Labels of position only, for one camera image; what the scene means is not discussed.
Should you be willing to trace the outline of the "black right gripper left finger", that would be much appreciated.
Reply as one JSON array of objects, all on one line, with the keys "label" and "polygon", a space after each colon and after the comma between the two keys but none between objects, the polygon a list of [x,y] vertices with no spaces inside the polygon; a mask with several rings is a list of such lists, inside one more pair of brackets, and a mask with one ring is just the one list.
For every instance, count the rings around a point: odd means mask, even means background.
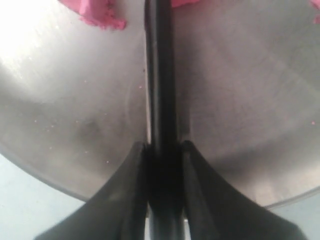
[{"label": "black right gripper left finger", "polygon": [[107,183],[38,240],[142,240],[147,214],[145,145],[133,144]]}]

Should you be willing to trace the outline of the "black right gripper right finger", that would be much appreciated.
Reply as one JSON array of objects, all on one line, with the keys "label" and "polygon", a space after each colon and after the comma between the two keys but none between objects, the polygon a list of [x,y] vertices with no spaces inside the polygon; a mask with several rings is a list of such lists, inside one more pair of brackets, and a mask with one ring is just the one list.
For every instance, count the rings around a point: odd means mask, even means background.
[{"label": "black right gripper right finger", "polygon": [[181,145],[184,205],[193,240],[305,240],[294,223],[256,204],[221,177],[195,145]]}]

